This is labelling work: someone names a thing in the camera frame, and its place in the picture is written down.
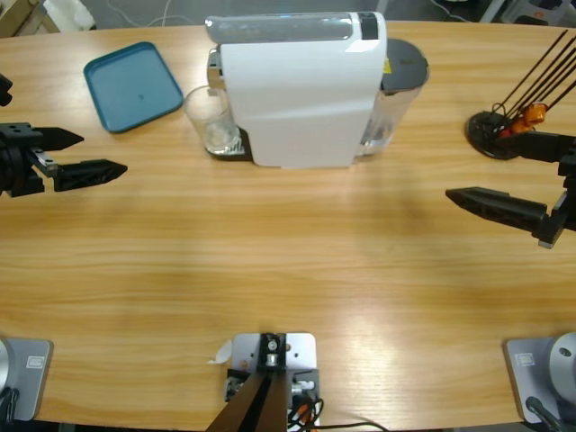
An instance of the black rod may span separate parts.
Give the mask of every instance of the black rod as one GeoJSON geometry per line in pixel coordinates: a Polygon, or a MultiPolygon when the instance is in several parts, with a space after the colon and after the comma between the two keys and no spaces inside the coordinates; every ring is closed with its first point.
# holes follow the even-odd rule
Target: black rod
{"type": "Polygon", "coordinates": [[[532,66],[530,70],[528,70],[528,73],[524,75],[524,77],[520,80],[520,82],[516,85],[516,87],[514,87],[514,90],[512,90],[510,94],[506,96],[506,99],[504,99],[504,101],[502,101],[500,105],[504,105],[508,101],[508,99],[520,88],[520,86],[524,84],[524,82],[528,79],[528,77],[530,77],[532,73],[536,70],[536,68],[540,66],[540,63],[542,63],[546,58],[546,56],[550,54],[550,51],[552,51],[554,47],[558,45],[558,42],[566,35],[567,32],[568,32],[567,30],[564,30],[562,33],[560,33],[560,36],[556,38],[556,40],[553,42],[552,45],[550,45],[550,47],[546,50],[546,52],[542,55],[542,57],[532,66]]]}
{"type": "Polygon", "coordinates": [[[576,79],[572,82],[572,84],[568,85],[568,87],[560,93],[560,95],[554,99],[554,102],[550,103],[547,112],[550,112],[554,108],[556,104],[558,104],[574,87],[576,87],[576,79]]]}
{"type": "Polygon", "coordinates": [[[536,87],[539,84],[539,81],[546,75],[546,73],[550,70],[550,68],[552,66],[554,66],[554,64],[558,61],[558,59],[564,54],[564,52],[566,52],[566,50],[574,43],[574,41],[576,40],[576,36],[574,36],[573,38],[571,38],[568,43],[566,43],[566,45],[564,45],[564,47],[560,50],[560,52],[558,54],[556,54],[556,57],[554,58],[554,60],[552,60],[550,62],[550,64],[544,69],[544,71],[542,72],[542,74],[540,74],[540,76],[534,81],[534,83],[532,83],[532,85],[524,92],[524,94],[517,100],[516,103],[514,103],[514,105],[512,106],[512,108],[510,108],[510,113],[514,112],[515,109],[517,109],[518,111],[520,111],[518,109],[518,107],[522,107],[523,105],[526,104],[526,100],[528,100],[531,96],[527,95],[532,92],[532,90],[534,89],[534,87],[536,87]]]}
{"type": "Polygon", "coordinates": [[[558,86],[561,83],[563,83],[566,80],[567,77],[572,75],[572,72],[574,72],[574,70],[576,70],[576,58],[573,58],[572,61],[568,65],[566,65],[564,70],[570,65],[571,65],[571,68],[570,68],[570,70],[568,70],[568,72],[566,72],[563,76],[560,76],[560,79],[556,79],[555,81],[553,81],[551,83],[552,85],[548,85],[548,87],[551,87],[551,88],[543,90],[543,93],[536,97],[537,101],[544,101],[546,99],[546,97],[548,97],[556,88],[558,88],[558,86]]]}
{"type": "Polygon", "coordinates": [[[546,75],[544,77],[544,79],[538,83],[538,85],[535,87],[535,89],[525,98],[525,100],[518,106],[517,111],[516,111],[516,115],[514,113],[514,111],[512,111],[510,113],[510,117],[511,118],[516,118],[518,117],[519,114],[522,113],[522,110],[524,110],[527,106],[529,106],[530,104],[532,104],[534,102],[534,95],[537,94],[543,86],[545,86],[546,84],[548,84],[548,82],[550,81],[550,79],[556,74],[556,72],[558,72],[558,70],[564,66],[564,64],[570,59],[570,55],[571,53],[574,52],[574,50],[572,50],[570,53],[568,53],[567,56],[565,56],[560,63],[558,63],[556,65],[556,67],[554,69],[552,69],[552,71],[546,75]]]}

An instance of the white label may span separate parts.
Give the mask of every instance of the white label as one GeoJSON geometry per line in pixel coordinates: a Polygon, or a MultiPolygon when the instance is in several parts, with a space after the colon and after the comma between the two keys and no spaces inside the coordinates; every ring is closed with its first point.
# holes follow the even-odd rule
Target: white label
{"type": "Polygon", "coordinates": [[[516,354],[516,364],[518,366],[534,366],[534,356],[532,353],[516,354]]]}
{"type": "Polygon", "coordinates": [[[45,357],[39,355],[29,355],[26,362],[26,369],[42,369],[44,367],[45,357]]]}

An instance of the coffee machine lid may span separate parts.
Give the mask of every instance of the coffee machine lid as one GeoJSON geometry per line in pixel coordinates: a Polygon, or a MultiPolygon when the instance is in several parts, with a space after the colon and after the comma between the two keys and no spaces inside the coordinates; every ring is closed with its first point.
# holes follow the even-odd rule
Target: coffee machine lid
{"type": "Polygon", "coordinates": [[[382,90],[387,95],[422,87],[428,81],[428,62],[420,50],[400,39],[388,39],[382,90]]]}
{"type": "Polygon", "coordinates": [[[216,43],[342,41],[354,30],[350,13],[209,16],[205,25],[216,43]]]}

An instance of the gray metal base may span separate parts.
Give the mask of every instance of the gray metal base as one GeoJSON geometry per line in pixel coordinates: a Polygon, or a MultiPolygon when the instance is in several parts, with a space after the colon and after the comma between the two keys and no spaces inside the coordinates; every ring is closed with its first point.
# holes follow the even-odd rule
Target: gray metal base
{"type": "MultiPolygon", "coordinates": [[[[286,369],[316,369],[316,338],[311,333],[286,333],[286,369]]],[[[254,372],[260,333],[242,333],[232,340],[232,369],[254,372]]]]}
{"type": "Polygon", "coordinates": [[[526,407],[530,396],[538,398],[544,407],[560,417],[558,403],[554,397],[547,376],[550,345],[555,337],[534,339],[513,339],[506,343],[508,367],[516,387],[519,414],[528,423],[541,423],[536,414],[526,407]]]}
{"type": "MultiPolygon", "coordinates": [[[[232,340],[230,369],[252,374],[257,368],[260,333],[242,333],[232,340]]],[[[311,333],[286,333],[286,379],[288,401],[292,407],[293,396],[303,393],[314,400],[320,397],[320,378],[316,359],[316,338],[311,333]]],[[[229,377],[224,385],[224,400],[228,401],[239,391],[244,379],[229,377]]]]}
{"type": "Polygon", "coordinates": [[[32,420],[40,407],[52,344],[38,339],[0,339],[0,365],[8,364],[5,386],[18,389],[14,418],[32,420]]]}

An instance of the blue tray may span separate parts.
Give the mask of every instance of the blue tray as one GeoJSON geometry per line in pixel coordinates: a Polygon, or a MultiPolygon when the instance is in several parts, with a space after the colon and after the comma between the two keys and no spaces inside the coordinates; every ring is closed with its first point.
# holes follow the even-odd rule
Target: blue tray
{"type": "Polygon", "coordinates": [[[156,47],[139,42],[96,58],[84,68],[100,122],[124,132],[177,110],[184,100],[156,47]]]}

